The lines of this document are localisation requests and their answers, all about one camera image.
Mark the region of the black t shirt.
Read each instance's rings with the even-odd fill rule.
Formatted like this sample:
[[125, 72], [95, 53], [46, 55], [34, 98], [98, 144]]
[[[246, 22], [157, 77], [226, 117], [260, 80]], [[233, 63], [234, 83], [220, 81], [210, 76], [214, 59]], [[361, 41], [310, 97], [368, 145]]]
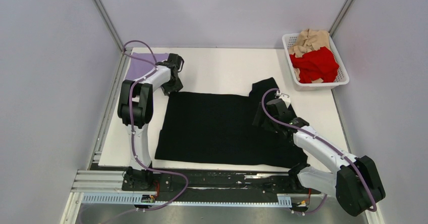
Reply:
[[268, 78], [254, 83], [248, 96], [171, 93], [155, 158], [289, 169], [306, 163], [307, 155], [291, 136], [253, 124], [261, 100], [273, 100], [276, 87]]

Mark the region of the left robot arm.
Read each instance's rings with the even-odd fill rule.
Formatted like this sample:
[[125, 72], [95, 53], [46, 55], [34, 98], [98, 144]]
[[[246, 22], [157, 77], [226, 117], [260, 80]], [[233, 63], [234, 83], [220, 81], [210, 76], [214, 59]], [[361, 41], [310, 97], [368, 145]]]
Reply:
[[124, 173], [124, 191], [147, 191], [154, 186], [148, 148], [148, 124], [154, 112], [153, 93], [159, 88], [165, 95], [180, 91], [183, 84], [178, 73], [183, 64], [184, 59], [175, 53], [138, 53], [130, 60], [117, 108], [130, 139], [131, 159]]

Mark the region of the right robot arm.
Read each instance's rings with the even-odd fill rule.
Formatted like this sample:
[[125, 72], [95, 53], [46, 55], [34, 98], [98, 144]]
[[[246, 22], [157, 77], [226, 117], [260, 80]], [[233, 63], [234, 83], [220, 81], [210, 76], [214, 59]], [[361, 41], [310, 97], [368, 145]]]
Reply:
[[280, 134], [286, 146], [306, 150], [328, 171], [321, 171], [302, 160], [290, 167], [289, 188], [302, 192], [305, 188], [336, 198], [351, 216], [365, 211], [376, 212], [377, 203], [386, 196], [375, 162], [368, 156], [358, 157], [331, 143], [294, 116], [288, 96], [268, 101], [262, 97], [254, 125]]

